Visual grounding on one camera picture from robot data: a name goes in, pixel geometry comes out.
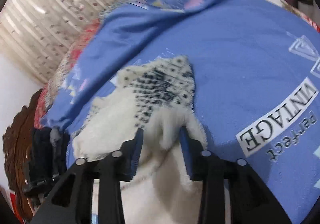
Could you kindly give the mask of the black garment on bed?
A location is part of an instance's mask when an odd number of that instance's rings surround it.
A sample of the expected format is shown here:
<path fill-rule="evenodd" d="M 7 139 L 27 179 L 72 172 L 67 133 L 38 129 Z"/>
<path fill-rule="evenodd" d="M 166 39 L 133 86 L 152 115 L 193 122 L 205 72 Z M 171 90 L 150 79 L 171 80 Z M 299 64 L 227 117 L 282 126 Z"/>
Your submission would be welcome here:
<path fill-rule="evenodd" d="M 70 136 L 58 128 L 34 128 L 31 131 L 31 149 L 24 164 L 22 191 L 34 207 L 45 197 L 66 172 L 66 151 Z"/>

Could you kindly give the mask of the floral beige curtain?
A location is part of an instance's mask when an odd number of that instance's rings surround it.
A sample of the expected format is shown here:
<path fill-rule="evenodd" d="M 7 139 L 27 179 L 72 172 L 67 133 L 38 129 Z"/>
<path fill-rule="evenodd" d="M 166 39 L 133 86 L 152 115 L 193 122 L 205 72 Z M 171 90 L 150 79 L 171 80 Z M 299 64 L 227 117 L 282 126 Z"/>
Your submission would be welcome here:
<path fill-rule="evenodd" d="M 1 53 L 45 84 L 82 29 L 114 0 L 7 0 Z"/>

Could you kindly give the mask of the red floral blanket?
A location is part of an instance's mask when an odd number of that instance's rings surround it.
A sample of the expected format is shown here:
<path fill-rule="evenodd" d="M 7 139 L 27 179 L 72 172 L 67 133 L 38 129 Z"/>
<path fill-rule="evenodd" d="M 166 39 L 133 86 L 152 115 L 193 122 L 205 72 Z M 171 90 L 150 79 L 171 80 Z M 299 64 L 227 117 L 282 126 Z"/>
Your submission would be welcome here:
<path fill-rule="evenodd" d="M 84 27 L 79 36 L 76 37 L 75 41 L 71 44 L 69 50 L 61 60 L 54 75 L 42 89 L 35 110 L 35 128 L 42 128 L 42 125 L 40 123 L 41 118 L 46 115 L 48 110 L 53 105 L 53 102 L 58 94 L 59 89 L 62 86 L 63 81 L 66 79 L 67 75 L 76 64 L 84 48 L 97 33 L 100 24 L 100 19 L 96 18 Z"/>

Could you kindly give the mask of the cream fuzzy patterned sweater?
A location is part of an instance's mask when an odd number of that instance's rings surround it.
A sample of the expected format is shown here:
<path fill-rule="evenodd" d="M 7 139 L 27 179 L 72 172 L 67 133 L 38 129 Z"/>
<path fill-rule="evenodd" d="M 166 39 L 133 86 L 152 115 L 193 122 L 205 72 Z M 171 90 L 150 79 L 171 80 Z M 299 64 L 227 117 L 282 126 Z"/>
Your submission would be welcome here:
<path fill-rule="evenodd" d="M 204 147 L 193 110 L 195 81 L 186 56 L 159 58 L 117 72 L 116 87 L 96 97 L 73 133 L 73 155 L 95 161 L 144 132 L 136 175 L 120 185 L 126 223 L 197 223 L 202 183 L 187 175 L 178 140 L 181 126 Z"/>

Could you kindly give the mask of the blue printed bed sheet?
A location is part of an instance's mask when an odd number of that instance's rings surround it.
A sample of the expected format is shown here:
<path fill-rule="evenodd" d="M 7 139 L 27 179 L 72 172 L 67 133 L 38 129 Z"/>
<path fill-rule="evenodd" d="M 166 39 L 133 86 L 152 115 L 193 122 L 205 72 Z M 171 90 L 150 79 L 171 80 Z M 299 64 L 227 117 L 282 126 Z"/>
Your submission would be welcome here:
<path fill-rule="evenodd" d="M 285 212 L 276 216 L 253 181 L 239 180 L 235 208 L 245 215 L 234 222 L 318 221 L 319 33 L 266 0 L 125 1 L 105 15 L 41 122 L 72 144 L 118 71 L 176 56 L 193 71 L 203 147 L 251 166 Z"/>

